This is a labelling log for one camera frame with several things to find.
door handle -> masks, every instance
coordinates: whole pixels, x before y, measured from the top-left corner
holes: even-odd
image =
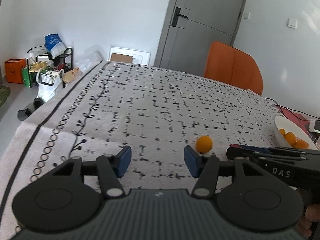
[[[181,8],[176,7],[176,10],[175,10],[174,16],[173,16],[173,20],[172,20],[172,24],[171,24],[172,27],[177,27],[179,17],[183,17],[185,19],[188,19],[188,16],[180,14],[180,11],[181,11]]]

ping pong ball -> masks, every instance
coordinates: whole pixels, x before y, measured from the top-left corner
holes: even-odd
[[[205,154],[212,149],[213,142],[209,136],[203,135],[196,142],[198,152]]]

plastic bag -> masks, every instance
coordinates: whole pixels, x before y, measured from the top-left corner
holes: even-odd
[[[62,77],[64,75],[64,70],[60,70],[54,84],[52,86],[44,85],[40,82],[40,72],[37,73],[36,81],[39,84],[38,97],[44,102],[48,102],[56,94],[58,94],[63,89]]]
[[[103,58],[100,56],[98,51],[95,51],[89,54],[84,59],[81,59],[78,63],[76,63],[76,66],[81,70],[82,73],[85,73],[88,71],[88,69],[95,66],[97,64],[97,61],[102,60]]]
[[[36,57],[48,52],[45,46],[35,47],[24,55],[24,58],[29,60],[29,67],[32,67],[36,63]]]
[[[52,54],[52,58],[60,56],[67,49],[58,34],[50,34],[44,37],[45,47]]]

cardboard box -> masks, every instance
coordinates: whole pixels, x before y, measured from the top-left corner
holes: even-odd
[[[112,53],[110,60],[124,63],[132,63],[133,57],[128,55]]]
[[[77,77],[81,76],[82,75],[82,71],[77,67],[73,70],[70,70],[68,71],[67,73],[65,73],[63,75],[63,78],[62,80],[65,82],[65,83],[69,83],[73,80],[75,80]]]

red box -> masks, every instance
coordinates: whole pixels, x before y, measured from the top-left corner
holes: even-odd
[[[7,82],[23,84],[22,68],[27,65],[25,58],[9,59],[4,63]]]

